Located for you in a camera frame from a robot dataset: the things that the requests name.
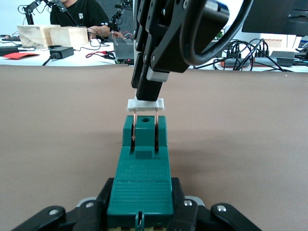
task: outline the white plastic connector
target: white plastic connector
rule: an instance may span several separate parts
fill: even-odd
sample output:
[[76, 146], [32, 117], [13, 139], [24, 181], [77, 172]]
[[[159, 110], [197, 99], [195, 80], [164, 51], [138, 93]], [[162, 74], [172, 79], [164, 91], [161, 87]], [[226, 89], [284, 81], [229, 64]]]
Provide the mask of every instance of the white plastic connector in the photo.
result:
[[164, 111], [164, 99], [157, 99], [155, 102], [138, 100], [135, 96], [134, 99], [128, 100], [128, 112], [150, 112], [150, 111]]

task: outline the black power adapter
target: black power adapter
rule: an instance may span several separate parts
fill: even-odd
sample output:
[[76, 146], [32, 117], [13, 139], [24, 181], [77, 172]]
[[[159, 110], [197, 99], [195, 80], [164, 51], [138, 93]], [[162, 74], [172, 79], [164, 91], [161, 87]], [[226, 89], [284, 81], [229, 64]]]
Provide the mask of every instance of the black power adapter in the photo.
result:
[[72, 55], [74, 55], [74, 49], [72, 47], [56, 47], [50, 50], [50, 56], [55, 57], [55, 59], [65, 59]]

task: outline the computer monitor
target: computer monitor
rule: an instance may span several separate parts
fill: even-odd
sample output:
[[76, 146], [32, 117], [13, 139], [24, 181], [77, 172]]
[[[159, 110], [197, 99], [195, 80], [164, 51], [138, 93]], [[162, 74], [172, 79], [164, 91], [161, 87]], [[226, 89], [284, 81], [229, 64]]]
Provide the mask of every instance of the computer monitor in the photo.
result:
[[255, 0], [242, 31], [308, 35], [308, 0]]

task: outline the black t-shirt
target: black t-shirt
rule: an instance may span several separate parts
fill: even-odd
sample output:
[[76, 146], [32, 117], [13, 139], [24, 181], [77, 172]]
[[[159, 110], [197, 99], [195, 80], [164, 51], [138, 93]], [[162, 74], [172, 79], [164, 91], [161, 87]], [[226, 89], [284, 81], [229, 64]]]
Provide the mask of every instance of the black t-shirt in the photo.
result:
[[[67, 8], [67, 11], [78, 26], [101, 26], [104, 23], [109, 23], [106, 13], [96, 0], [77, 0]], [[50, 23], [52, 25], [73, 26], [73, 23], [58, 7], [52, 8]]]

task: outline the electronic device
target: electronic device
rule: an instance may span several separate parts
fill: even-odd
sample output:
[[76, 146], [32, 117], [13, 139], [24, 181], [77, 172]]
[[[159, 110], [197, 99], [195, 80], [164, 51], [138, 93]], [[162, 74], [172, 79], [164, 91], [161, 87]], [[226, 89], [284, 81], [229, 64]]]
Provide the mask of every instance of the electronic device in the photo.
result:
[[243, 32], [308, 35], [308, 1], [254, 0]]
[[132, 39], [114, 38], [114, 50], [117, 60], [134, 59], [134, 41]]

